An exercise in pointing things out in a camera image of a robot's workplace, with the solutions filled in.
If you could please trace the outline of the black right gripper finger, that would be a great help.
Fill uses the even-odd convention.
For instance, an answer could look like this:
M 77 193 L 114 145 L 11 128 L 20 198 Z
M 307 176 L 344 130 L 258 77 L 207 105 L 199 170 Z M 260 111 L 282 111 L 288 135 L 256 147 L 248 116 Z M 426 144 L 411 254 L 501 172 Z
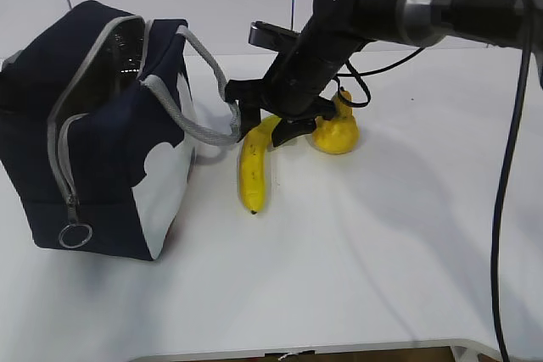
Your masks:
M 331 120 L 337 109 L 331 100 L 317 97 L 301 114 L 282 116 L 271 134 L 273 147 L 277 148 L 296 137 L 311 134 L 316 129 L 316 119 Z
M 240 112 L 240 136 L 245 136 L 261 123 L 260 109 L 262 106 L 262 93 L 264 81 L 253 80 L 229 80 L 225 88 L 225 97 L 228 103 L 236 103 Z

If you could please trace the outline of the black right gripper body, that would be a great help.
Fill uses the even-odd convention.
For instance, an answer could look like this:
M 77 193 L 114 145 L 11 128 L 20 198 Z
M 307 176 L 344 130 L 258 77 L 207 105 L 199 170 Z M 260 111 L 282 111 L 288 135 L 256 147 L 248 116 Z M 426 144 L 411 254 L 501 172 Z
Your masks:
M 264 75 L 262 108 L 279 117 L 301 114 L 351 55 L 368 43 L 349 32 L 305 27 L 294 46 L 278 53 Z

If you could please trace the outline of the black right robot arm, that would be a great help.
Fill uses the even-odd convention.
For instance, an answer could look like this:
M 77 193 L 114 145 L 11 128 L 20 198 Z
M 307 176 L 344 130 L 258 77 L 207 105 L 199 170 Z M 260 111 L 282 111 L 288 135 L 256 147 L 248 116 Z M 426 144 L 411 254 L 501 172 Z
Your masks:
M 242 134 L 260 123 L 262 111 L 276 115 L 272 142 L 279 146 L 336 115 L 322 91 L 367 44 L 427 48 L 448 36 L 541 58 L 542 0 L 313 0 L 301 32 L 252 24 L 251 44 L 277 56 L 262 78 L 229 81 L 226 100 L 239 106 Z

